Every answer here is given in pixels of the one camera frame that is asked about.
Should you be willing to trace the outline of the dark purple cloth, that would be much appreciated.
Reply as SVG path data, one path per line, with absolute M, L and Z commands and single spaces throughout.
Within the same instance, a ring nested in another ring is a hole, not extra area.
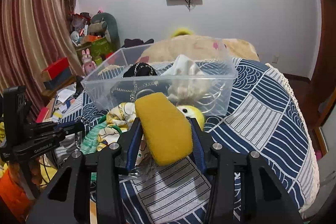
M 125 39 L 122 47 L 130 48 L 130 47 L 153 44 L 153 43 L 154 43 L 154 39 L 149 39 L 145 42 L 141 39 Z

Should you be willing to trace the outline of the striped red curtain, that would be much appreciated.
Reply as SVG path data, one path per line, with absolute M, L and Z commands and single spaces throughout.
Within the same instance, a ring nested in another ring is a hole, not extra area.
M 1 0 L 1 90 L 26 86 L 32 116 L 44 107 L 41 72 L 66 57 L 72 73 L 81 74 L 70 38 L 75 0 Z

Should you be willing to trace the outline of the yellow floral scrunchie cloth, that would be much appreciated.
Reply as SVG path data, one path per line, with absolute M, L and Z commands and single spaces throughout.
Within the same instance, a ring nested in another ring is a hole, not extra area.
M 109 110 L 102 129 L 98 132 L 97 151 L 116 143 L 119 137 L 131 128 L 135 118 L 137 115 L 133 102 L 123 102 Z

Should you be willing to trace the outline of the red and blue box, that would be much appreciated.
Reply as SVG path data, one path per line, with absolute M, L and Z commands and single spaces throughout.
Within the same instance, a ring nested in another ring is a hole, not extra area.
M 43 84 L 47 90 L 54 90 L 72 76 L 66 57 L 52 63 L 41 72 Z

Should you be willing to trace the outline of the black chain-trimmed pouch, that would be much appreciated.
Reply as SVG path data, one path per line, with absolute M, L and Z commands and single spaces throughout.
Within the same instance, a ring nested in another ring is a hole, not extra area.
M 152 93 L 168 94 L 169 84 L 157 80 L 156 70 L 147 63 L 135 63 L 123 75 L 124 81 L 119 81 L 110 89 L 110 95 L 118 102 L 135 102 L 138 98 Z

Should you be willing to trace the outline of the pink rabbit figurine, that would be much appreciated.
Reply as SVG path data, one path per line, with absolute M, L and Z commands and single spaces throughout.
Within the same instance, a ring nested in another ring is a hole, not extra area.
M 96 63 L 93 61 L 89 48 L 82 50 L 82 71 L 87 76 L 97 67 Z

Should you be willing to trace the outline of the yellow green sponge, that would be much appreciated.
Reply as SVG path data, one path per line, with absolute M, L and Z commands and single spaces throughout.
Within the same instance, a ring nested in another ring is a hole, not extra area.
M 146 144 L 159 166 L 171 165 L 193 151 L 192 129 L 187 118 L 163 93 L 153 93 L 135 101 Z

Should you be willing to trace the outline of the yellow monkey plush toy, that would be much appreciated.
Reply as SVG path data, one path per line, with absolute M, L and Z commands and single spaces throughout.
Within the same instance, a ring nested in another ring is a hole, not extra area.
M 199 127 L 201 128 L 201 130 L 204 129 L 205 126 L 205 116 L 203 115 L 203 113 L 197 109 L 194 106 L 190 106 L 190 105 L 179 105 L 177 106 L 177 109 L 183 113 L 183 115 L 186 118 L 195 118 L 198 122 Z

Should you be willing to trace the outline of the wooden door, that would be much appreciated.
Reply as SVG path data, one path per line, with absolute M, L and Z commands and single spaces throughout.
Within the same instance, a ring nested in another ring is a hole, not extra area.
M 335 90 L 335 0 L 321 0 L 321 19 L 317 61 L 302 109 L 308 127 L 318 124 L 318 108 Z

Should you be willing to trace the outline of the green storage box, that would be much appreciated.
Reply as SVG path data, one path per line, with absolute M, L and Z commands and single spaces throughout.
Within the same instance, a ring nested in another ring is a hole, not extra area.
M 108 40 L 103 37 L 94 42 L 86 42 L 80 44 L 76 47 L 76 53 L 80 63 L 82 64 L 82 51 L 90 50 L 90 55 L 93 61 L 98 61 L 97 65 L 101 64 L 110 54 L 116 51 L 114 44 L 108 42 Z

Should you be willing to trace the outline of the beige patchwork plush blanket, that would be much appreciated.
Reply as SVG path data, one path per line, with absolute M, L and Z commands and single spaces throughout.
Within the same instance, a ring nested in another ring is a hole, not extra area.
M 259 61 L 255 47 L 242 39 L 218 39 L 200 35 L 181 35 L 150 45 L 138 62 L 174 61 L 180 54 L 194 61 L 220 60 L 225 56 Z

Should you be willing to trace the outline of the blue patterned table cloth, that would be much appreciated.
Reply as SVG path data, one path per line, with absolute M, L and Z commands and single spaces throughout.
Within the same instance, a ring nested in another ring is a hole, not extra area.
M 311 138 L 284 76 L 258 61 L 234 58 L 238 76 L 224 116 L 206 116 L 205 132 L 233 152 L 259 152 L 303 213 L 319 190 L 319 171 Z M 160 168 L 149 180 L 122 180 L 129 223 L 202 223 L 210 182 L 190 159 Z

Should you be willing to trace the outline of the clear plastic storage box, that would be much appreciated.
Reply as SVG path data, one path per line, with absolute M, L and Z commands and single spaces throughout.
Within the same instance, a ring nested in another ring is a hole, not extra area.
M 99 110 L 163 93 L 175 106 L 225 115 L 238 72 L 220 39 L 184 35 L 121 48 L 81 84 Z

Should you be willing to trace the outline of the white cloth pouch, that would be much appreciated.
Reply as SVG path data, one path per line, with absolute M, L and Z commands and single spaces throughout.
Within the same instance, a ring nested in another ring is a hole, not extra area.
M 161 76 L 170 81 L 167 98 L 171 102 L 198 101 L 211 87 L 211 80 L 205 79 L 207 75 L 196 62 L 183 54 L 180 54 Z

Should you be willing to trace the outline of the grey green plush toy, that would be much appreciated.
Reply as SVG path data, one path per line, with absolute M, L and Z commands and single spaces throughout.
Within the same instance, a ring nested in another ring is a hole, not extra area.
M 107 12 L 100 12 L 91 18 L 91 23 L 88 26 L 88 34 L 104 36 L 112 45 L 113 51 L 120 48 L 116 19 Z

